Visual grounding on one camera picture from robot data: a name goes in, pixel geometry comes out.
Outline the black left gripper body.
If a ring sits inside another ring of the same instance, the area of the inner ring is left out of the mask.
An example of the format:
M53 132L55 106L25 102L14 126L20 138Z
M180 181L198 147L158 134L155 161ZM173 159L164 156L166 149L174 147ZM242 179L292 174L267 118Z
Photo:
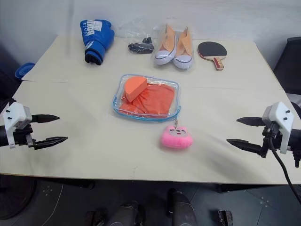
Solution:
M19 146L26 145L28 147L34 147L35 140L32 138L32 132L31 123L28 123L23 129L16 127L13 132L15 144Z

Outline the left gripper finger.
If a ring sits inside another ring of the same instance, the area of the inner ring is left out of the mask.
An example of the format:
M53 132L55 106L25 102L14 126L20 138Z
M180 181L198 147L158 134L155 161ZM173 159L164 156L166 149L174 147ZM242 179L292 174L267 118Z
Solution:
M51 121L59 120L60 117L50 114L36 114L32 115L32 123L47 123Z
M34 149L38 150L38 149L43 149L43 148L47 148L47 147L52 147L59 143L62 143L63 141L65 141L67 139L68 139L68 137L49 137L43 141L35 141Z

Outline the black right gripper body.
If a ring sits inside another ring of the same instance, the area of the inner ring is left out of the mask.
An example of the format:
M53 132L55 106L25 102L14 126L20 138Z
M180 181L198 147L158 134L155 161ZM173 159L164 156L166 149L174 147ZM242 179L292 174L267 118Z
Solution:
M272 144L274 146L274 149L280 149L282 135L279 132L279 126L278 125L270 125L265 126L264 130L262 132L263 138L263 144L262 148L260 150L260 156L266 157L268 150L271 150L269 140L272 139Z

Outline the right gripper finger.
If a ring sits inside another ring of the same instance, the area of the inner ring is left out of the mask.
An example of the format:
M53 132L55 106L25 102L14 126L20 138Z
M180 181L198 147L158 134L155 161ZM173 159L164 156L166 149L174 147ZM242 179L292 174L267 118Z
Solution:
M256 153L262 158L265 158L267 155L267 150L263 149L260 145L251 144L248 141L241 139L226 139L226 141L241 150Z
M265 126L265 123L263 122L261 117L243 117L237 119L236 121L248 126L254 126L254 127Z

